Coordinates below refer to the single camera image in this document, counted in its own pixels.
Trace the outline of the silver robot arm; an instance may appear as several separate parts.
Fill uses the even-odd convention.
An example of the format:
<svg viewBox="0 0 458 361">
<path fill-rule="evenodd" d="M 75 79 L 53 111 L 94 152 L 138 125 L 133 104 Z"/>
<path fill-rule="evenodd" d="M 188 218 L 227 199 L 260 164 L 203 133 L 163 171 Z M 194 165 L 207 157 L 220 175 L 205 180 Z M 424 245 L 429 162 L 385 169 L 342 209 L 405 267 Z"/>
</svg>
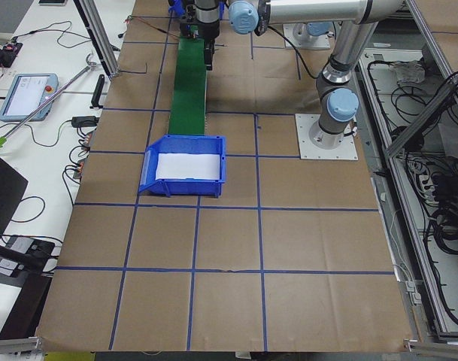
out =
<svg viewBox="0 0 458 361">
<path fill-rule="evenodd" d="M 346 126 L 356 116 L 359 99 L 347 84 L 376 26 L 376 23 L 342 23 L 335 48 L 316 80 L 321 115 L 311 126 L 309 136 L 322 149 L 337 148 L 345 137 Z"/>
<path fill-rule="evenodd" d="M 262 35 L 274 24 L 342 21 L 323 76 L 345 83 L 377 23 L 401 6 L 401 1 L 230 1 L 229 21 L 242 35 Z"/>
</svg>

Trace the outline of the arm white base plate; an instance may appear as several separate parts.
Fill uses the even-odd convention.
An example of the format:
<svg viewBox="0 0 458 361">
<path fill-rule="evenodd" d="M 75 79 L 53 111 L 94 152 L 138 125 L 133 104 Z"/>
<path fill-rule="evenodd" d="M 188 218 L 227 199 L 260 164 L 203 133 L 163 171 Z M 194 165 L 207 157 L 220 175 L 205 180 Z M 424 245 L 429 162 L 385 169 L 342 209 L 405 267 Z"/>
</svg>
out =
<svg viewBox="0 0 458 361">
<path fill-rule="evenodd" d="M 292 42 L 296 47 L 306 50 L 328 50 L 330 22 L 283 24 L 286 47 Z"/>
<path fill-rule="evenodd" d="M 295 114 L 300 158 L 304 160 L 357 161 L 354 136 L 349 125 L 339 135 L 320 128 L 319 114 Z"/>
</svg>

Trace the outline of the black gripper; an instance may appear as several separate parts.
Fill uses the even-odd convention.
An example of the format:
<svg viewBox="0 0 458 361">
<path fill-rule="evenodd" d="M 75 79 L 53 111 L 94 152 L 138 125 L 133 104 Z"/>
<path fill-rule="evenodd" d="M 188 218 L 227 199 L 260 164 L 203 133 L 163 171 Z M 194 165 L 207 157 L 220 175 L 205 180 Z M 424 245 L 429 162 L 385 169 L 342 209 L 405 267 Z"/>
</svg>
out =
<svg viewBox="0 0 458 361">
<path fill-rule="evenodd" d="M 195 19 L 195 24 L 198 26 L 199 37 L 204 41 L 204 63 L 207 71 L 213 69 L 214 56 L 214 40 L 220 34 L 220 19 L 216 14 L 210 19 L 200 20 Z"/>
</svg>

